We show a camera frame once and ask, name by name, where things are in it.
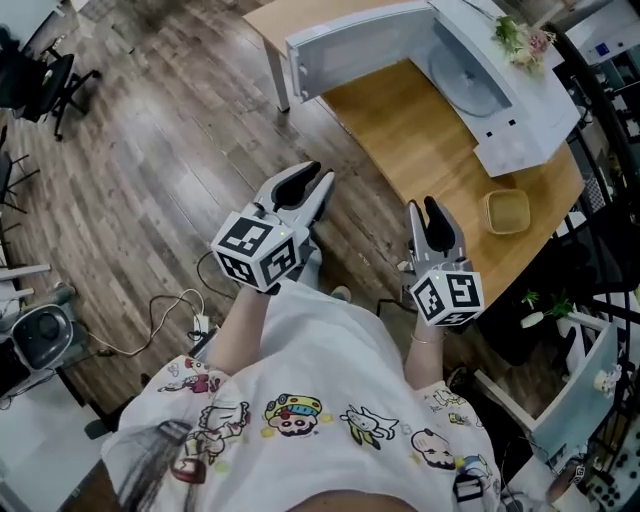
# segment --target bracelet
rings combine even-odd
[[[413,341],[416,341],[418,343],[424,343],[425,345],[432,345],[434,343],[438,343],[439,341],[443,341],[446,337],[447,334],[449,334],[448,331],[444,331],[444,334],[442,336],[440,336],[437,340],[431,340],[431,341],[427,341],[427,340],[421,340],[420,338],[416,338],[413,334],[411,335],[411,339]]]

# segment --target cartoon print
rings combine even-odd
[[[448,389],[438,389],[433,394],[433,397],[436,399],[436,402],[438,402],[443,407],[448,407],[450,405],[462,405],[467,403],[464,398],[459,397]]]
[[[267,404],[264,417],[283,436],[306,436],[318,424],[321,411],[322,403],[317,398],[282,393]]]
[[[469,419],[466,416],[460,416],[456,412],[449,413],[449,423],[454,425],[469,425]]]
[[[178,363],[171,363],[167,366],[167,371],[174,377],[180,375],[180,367],[178,366]]]
[[[493,485],[493,482],[491,482],[493,471],[491,471],[489,464],[487,464],[487,461],[482,455],[469,455],[465,457],[464,472],[471,476],[477,476],[485,491]]]
[[[413,434],[411,446],[432,468],[454,470],[456,467],[449,441],[428,428]]]
[[[189,370],[193,370],[194,372],[201,374],[201,373],[208,373],[209,372],[209,366],[198,361],[197,359],[191,359],[190,357],[187,357],[184,361],[184,366],[185,368],[188,368]]]
[[[351,437],[361,446],[364,441],[379,450],[380,443],[378,439],[390,440],[396,435],[393,427],[398,424],[398,420],[373,414],[366,407],[360,407],[360,412],[358,412],[353,405],[349,404],[349,410],[340,416],[340,419],[349,424]]]
[[[189,433],[184,443],[185,456],[179,457],[171,468],[173,476],[190,484],[201,484],[206,479],[205,456],[212,465],[226,447],[225,440],[238,437],[249,423],[249,403],[217,402],[200,413],[198,430]]]
[[[176,373],[172,371],[171,373],[174,376],[177,376],[180,372],[177,363],[173,363],[170,366],[175,365],[173,369]],[[166,386],[162,386],[158,389],[159,392],[163,391],[180,391],[181,389],[190,389],[192,393],[206,393],[210,391],[211,393],[215,393],[220,388],[220,378],[214,377],[213,379],[209,379],[209,375],[207,375],[209,371],[209,367],[197,361],[195,359],[185,359],[184,362],[185,368],[188,368],[196,373],[196,375],[190,375],[185,379],[178,382],[170,382]]]
[[[192,393],[206,393],[209,391],[209,376],[189,375],[180,382],[170,382],[166,386],[158,388],[158,391],[161,393],[163,391],[180,391],[184,388],[190,389]]]

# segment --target green plant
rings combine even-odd
[[[540,299],[540,294],[538,292],[527,290],[527,293],[524,296],[524,299],[522,299],[522,303],[524,304],[526,302],[527,304],[529,304],[531,309],[533,309],[533,305],[536,302],[538,302],[539,299]]]
[[[511,16],[496,18],[495,38],[509,53],[515,53],[523,47],[520,42],[520,30]]]
[[[567,297],[567,290],[563,289],[560,297],[555,294],[551,295],[553,306],[547,311],[544,316],[554,316],[556,318],[564,318],[573,311],[573,304]]]

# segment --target black cable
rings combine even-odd
[[[51,373],[49,375],[47,375],[46,377],[44,377],[43,379],[40,379],[38,382],[34,382],[33,384],[30,384],[29,386],[27,386],[26,388],[22,388],[19,391],[16,391],[15,393],[13,393],[12,395],[7,395],[3,398],[3,400],[9,400],[9,403],[6,405],[6,407],[0,407],[0,411],[7,411],[9,410],[9,408],[11,407],[11,404],[13,402],[13,399],[17,396],[20,396],[24,393],[26,393],[27,391],[32,390],[35,387],[38,387],[40,384],[44,384],[45,382],[49,382],[51,379],[53,379],[56,376],[56,371],[52,368],[47,368]]]
[[[542,450],[544,452],[544,456],[546,458],[545,465],[551,470],[551,472],[556,476],[556,478],[560,476],[558,474],[558,472],[551,465],[551,462],[549,460],[549,452],[547,452],[547,450],[545,450],[542,446],[537,445],[536,443],[530,441],[526,437],[522,437],[522,436],[514,437],[513,439],[511,439],[511,441],[509,441],[507,443],[507,446],[504,449],[504,454],[502,455],[502,463],[500,464],[500,479],[502,480],[502,483],[504,484],[504,488],[507,490],[507,493],[509,493],[509,497],[514,502],[515,502],[515,498],[513,497],[513,494],[511,493],[511,489],[509,489],[509,485],[507,484],[507,481],[504,479],[504,462],[507,460],[507,451],[509,450],[509,447],[511,446],[511,444],[514,441],[518,441],[518,440],[526,441],[527,443],[529,443],[529,446],[531,448],[538,448],[538,450]]]
[[[408,306],[405,306],[402,302],[397,301],[395,299],[380,299],[378,301],[378,306],[376,307],[376,316],[378,318],[380,318],[380,309],[382,307],[382,304],[395,304],[396,306],[403,309],[404,311],[407,311],[408,313],[415,313],[416,315],[418,314],[417,310],[410,308]]]
[[[0,411],[7,411],[11,407],[11,403],[13,402],[13,399],[15,397],[20,396],[20,395],[26,393],[27,391],[32,390],[33,388],[39,386],[40,384],[44,384],[45,382],[49,382],[51,379],[53,379],[53,377],[55,377],[57,375],[58,370],[68,370],[69,368],[73,368],[75,365],[80,364],[83,361],[86,361],[87,359],[91,359],[91,358],[96,357],[96,356],[98,356],[98,357],[113,357],[115,355],[116,355],[116,353],[113,350],[102,350],[101,349],[101,350],[98,350],[96,352],[93,352],[93,353],[83,357],[82,359],[78,359],[77,361],[74,361],[71,364],[58,366],[55,369],[48,368],[48,370],[51,371],[50,375],[47,375],[43,379],[40,379],[38,382],[34,382],[33,384],[27,386],[24,389],[16,391],[15,393],[13,393],[11,395],[5,396],[3,398],[3,400],[9,400],[9,403],[7,404],[6,407],[0,407]]]
[[[206,253],[204,253],[204,254],[200,257],[200,259],[198,260],[198,263],[196,264],[196,273],[198,274],[198,278],[200,279],[200,281],[202,282],[202,284],[204,285],[204,287],[205,287],[207,290],[211,290],[212,292],[217,293],[218,295],[222,295],[223,297],[226,297],[227,299],[235,300],[235,297],[232,297],[231,295],[228,295],[228,294],[226,294],[226,293],[224,293],[224,292],[221,292],[220,290],[216,290],[216,289],[215,289],[215,288],[213,288],[212,286],[209,286],[209,285],[207,284],[207,282],[203,279],[202,274],[200,273],[200,265],[202,264],[202,262],[204,261],[204,259],[205,259],[207,256],[211,255],[211,254],[213,254],[213,251],[206,252]]]

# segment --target pink flower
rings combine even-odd
[[[534,30],[529,34],[529,48],[532,55],[541,57],[549,48],[549,38],[542,30]]]

